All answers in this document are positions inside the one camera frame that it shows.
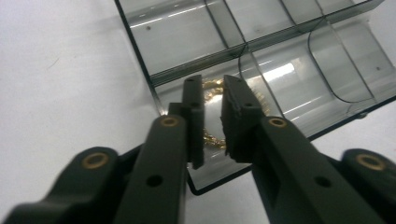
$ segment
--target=plastic compartment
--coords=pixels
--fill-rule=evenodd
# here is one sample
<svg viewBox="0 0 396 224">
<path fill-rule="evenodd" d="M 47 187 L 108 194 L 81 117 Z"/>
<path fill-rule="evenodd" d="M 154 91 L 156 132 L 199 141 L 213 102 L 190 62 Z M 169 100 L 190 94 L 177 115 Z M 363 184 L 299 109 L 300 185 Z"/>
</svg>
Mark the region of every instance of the plastic compartment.
<svg viewBox="0 0 396 224">
<path fill-rule="evenodd" d="M 253 53 L 281 113 L 307 136 L 396 95 L 396 74 L 363 20 Z"/>
<path fill-rule="evenodd" d="M 222 1 L 120 4 L 150 75 L 244 43 Z M 219 27 L 217 20 L 227 26 Z"/>
</svg>

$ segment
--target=screw hole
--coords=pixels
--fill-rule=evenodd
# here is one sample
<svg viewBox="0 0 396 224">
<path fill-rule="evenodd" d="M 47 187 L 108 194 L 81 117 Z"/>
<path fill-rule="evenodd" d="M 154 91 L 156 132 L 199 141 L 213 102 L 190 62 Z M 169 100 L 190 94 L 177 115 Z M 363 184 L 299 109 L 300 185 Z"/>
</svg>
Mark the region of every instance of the screw hole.
<svg viewBox="0 0 396 224">
<path fill-rule="evenodd" d="M 160 175 L 152 175 L 146 181 L 146 183 L 152 188 L 160 186 L 162 182 L 163 178 Z"/>
<path fill-rule="evenodd" d="M 317 176 L 315 177 L 315 182 L 317 182 L 317 184 L 323 188 L 329 188 L 332 186 L 332 182 L 323 176 Z"/>
</svg>

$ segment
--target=clear plastic container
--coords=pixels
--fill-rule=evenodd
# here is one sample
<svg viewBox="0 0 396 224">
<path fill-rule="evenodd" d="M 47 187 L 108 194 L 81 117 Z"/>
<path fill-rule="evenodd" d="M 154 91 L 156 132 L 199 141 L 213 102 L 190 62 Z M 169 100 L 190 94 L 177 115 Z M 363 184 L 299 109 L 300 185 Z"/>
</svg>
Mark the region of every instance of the clear plastic container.
<svg viewBox="0 0 396 224">
<path fill-rule="evenodd" d="M 370 29 L 383 23 L 370 27 L 369 15 L 359 16 L 382 2 L 120 0 L 119 9 L 162 113 L 181 101 L 188 76 L 213 84 L 232 75 L 247 82 L 266 115 L 312 137 L 395 98 L 395 68 Z M 218 87 L 205 91 L 212 94 L 205 126 L 220 141 Z M 224 152 L 206 144 L 205 165 L 189 166 L 194 193 L 248 170 Z"/>
</svg>

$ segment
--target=white surface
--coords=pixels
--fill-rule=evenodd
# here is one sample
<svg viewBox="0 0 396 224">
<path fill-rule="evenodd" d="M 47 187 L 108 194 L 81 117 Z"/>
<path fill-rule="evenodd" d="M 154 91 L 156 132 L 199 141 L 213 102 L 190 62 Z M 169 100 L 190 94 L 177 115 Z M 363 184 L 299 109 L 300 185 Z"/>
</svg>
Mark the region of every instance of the white surface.
<svg viewBox="0 0 396 224">
<path fill-rule="evenodd" d="M 315 145 L 335 158 L 365 147 L 396 161 L 394 111 L 384 106 Z M 0 3 L 0 220 L 40 200 L 81 150 L 139 145 L 156 116 L 113 1 Z M 251 174 L 188 194 L 186 223 L 265 222 Z"/>
</svg>

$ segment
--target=brass screw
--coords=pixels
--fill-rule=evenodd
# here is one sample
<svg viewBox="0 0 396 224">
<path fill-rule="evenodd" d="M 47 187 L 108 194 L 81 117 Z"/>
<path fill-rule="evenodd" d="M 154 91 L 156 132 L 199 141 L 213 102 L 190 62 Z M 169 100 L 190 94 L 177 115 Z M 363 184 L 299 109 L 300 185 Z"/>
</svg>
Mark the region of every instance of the brass screw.
<svg viewBox="0 0 396 224">
<path fill-rule="evenodd" d="M 284 128 L 288 125 L 288 123 L 286 123 L 286 121 L 283 119 L 270 119 L 268 122 L 277 128 Z"/>
<path fill-rule="evenodd" d="M 108 156 L 106 153 L 95 152 L 84 158 L 82 161 L 82 167 L 92 170 L 104 166 L 107 162 Z"/>
<path fill-rule="evenodd" d="M 369 169 L 375 171 L 382 171 L 385 169 L 386 165 L 383 161 L 381 161 L 378 157 L 368 155 L 368 154 L 360 154 L 356 157 L 356 161 Z"/>
</svg>

